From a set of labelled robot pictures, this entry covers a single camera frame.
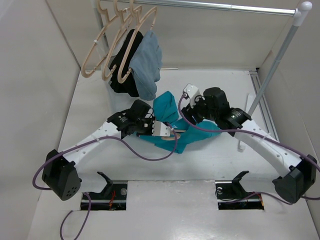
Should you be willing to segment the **teal t shirt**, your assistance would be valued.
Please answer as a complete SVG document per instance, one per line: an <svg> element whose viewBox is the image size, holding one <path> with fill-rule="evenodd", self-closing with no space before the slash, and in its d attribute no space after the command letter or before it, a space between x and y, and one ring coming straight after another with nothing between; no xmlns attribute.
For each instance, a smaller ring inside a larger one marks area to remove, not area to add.
<svg viewBox="0 0 320 240"><path fill-rule="evenodd" d="M163 140L160 136L141 135L140 138L153 143L156 147L182 154L188 144L202 141L208 138L215 138L219 132L205 132L191 127L184 119L180 118L174 95L166 91L153 100L155 119L161 122L168 122L175 130L183 130L178 139L177 146L174 140Z"/></svg>

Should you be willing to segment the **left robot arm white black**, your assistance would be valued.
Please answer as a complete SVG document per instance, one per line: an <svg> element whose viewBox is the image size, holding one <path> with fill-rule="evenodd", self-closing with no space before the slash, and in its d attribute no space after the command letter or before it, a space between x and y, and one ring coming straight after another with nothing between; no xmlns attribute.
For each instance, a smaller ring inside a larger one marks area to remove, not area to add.
<svg viewBox="0 0 320 240"><path fill-rule="evenodd" d="M102 126L72 148L48 153L42 180L62 200L66 201L77 192L91 192L100 198L111 194L113 181L102 171L87 177L80 168L107 148L109 140L122 140L137 133L146 136L161 136L168 133L167 127L154 116L148 117L150 106L135 100L130 108L111 115Z"/></svg>

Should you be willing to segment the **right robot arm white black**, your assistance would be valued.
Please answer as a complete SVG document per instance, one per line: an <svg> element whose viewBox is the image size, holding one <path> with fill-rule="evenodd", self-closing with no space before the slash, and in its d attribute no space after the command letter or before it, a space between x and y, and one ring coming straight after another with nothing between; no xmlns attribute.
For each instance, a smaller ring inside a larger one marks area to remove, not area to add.
<svg viewBox="0 0 320 240"><path fill-rule="evenodd" d="M188 84L182 91L181 100L189 101L187 106L179 106L178 111L191 127L201 130L199 123L213 121L218 127L216 133L230 134L263 157L279 174L272 183L285 202L295 204L306 197L320 170L313 156L269 136L244 110L230 107L225 92L219 87L201 93L196 86Z"/></svg>

